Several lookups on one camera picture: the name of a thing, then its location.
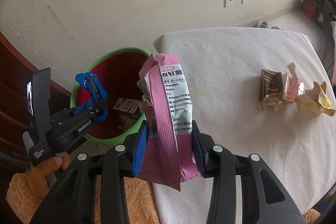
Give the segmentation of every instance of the wall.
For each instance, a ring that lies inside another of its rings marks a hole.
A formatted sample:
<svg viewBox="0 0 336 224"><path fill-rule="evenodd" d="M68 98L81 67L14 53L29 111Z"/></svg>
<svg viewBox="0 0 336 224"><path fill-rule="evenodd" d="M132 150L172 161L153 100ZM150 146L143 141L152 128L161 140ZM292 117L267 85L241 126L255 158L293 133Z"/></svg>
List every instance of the wall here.
<svg viewBox="0 0 336 224"><path fill-rule="evenodd" d="M296 0L0 0L0 30L37 67L71 89L74 75L122 46L154 50L166 32L238 26L293 7Z"/></svg>

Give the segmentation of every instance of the trash can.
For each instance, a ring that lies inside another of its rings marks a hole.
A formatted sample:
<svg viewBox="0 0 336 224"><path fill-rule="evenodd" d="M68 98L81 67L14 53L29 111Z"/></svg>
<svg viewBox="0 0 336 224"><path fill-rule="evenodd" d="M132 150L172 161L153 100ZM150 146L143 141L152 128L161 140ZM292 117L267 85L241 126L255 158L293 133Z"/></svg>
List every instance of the trash can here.
<svg viewBox="0 0 336 224"><path fill-rule="evenodd" d="M103 145L123 143L126 136L138 132L145 114L127 131L117 126L122 125L119 114L112 110L118 98L141 100L142 92L137 86L139 71L150 56L150 52L138 47L124 47L109 52L94 61L84 72L95 72L107 92L108 115L104 122L97 123L84 137ZM78 83L73 87L70 107L84 104L89 99L88 92Z"/></svg>

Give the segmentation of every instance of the green trash can rim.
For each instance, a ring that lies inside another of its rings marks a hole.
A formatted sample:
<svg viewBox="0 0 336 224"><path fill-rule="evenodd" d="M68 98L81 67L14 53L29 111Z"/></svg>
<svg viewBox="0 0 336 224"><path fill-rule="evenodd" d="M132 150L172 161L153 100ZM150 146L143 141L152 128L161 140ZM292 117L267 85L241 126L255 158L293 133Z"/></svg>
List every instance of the green trash can rim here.
<svg viewBox="0 0 336 224"><path fill-rule="evenodd" d="M119 54L119 53L123 53L123 52L139 52L141 54L144 54L145 56L149 57L151 55L151 52L144 49L144 48L139 48L139 47L124 47L124 48L119 48L117 50L111 51L103 56L101 56L100 58L96 59L93 63L91 63L83 72L89 72L90 70L92 70L98 63L100 63L101 61L109 58L112 55L115 54ZM76 99L76 94L77 94L77 90L79 88L79 84L76 82L75 85L73 86L72 92L71 92L71 97L70 97L70 107L74 107L75 106L75 99ZM94 142L94 143L99 143L99 144L103 144L103 145L116 145L116 144L120 144L123 143L126 136L134 132L133 128L139 128L142 121L145 120L145 114L143 113L140 118L135 122L135 124L127 131L125 131L123 134L114 137L114 138L110 138L110 139L98 139L95 138L89 134L84 135L84 138Z"/></svg>

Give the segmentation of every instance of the yellow wrapper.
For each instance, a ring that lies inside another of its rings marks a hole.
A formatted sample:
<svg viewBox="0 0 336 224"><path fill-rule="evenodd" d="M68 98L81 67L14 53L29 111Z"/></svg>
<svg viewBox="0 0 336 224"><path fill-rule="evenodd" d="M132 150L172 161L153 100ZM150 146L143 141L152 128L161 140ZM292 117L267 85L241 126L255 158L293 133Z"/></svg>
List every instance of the yellow wrapper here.
<svg viewBox="0 0 336 224"><path fill-rule="evenodd" d="M122 126L117 126L117 128L121 129L122 131L126 132L127 130L129 130L132 126L129 124L124 124Z"/></svg>
<svg viewBox="0 0 336 224"><path fill-rule="evenodd" d="M323 82L321 85L314 81L314 88L306 90L300 98L300 105L308 107L316 114L325 113L329 116L334 116L336 109L333 108L331 101L327 94L327 83Z"/></svg>

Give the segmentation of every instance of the brown wrapper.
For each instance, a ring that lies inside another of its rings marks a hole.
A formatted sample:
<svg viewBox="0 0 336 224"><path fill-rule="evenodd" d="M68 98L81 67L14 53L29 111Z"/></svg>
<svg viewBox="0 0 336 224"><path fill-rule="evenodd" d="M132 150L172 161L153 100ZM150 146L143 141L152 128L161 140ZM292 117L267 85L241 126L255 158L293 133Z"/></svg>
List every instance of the brown wrapper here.
<svg viewBox="0 0 336 224"><path fill-rule="evenodd" d="M284 85L281 72L261 70L261 87L259 93L259 109L266 105L274 105L275 110L282 107L284 100Z"/></svg>
<svg viewBox="0 0 336 224"><path fill-rule="evenodd" d="M306 90L300 96L300 106L304 105L316 114L325 113L329 116L334 116L336 110L333 108L331 101L326 94L327 83L323 82L321 85L314 81L314 88Z"/></svg>

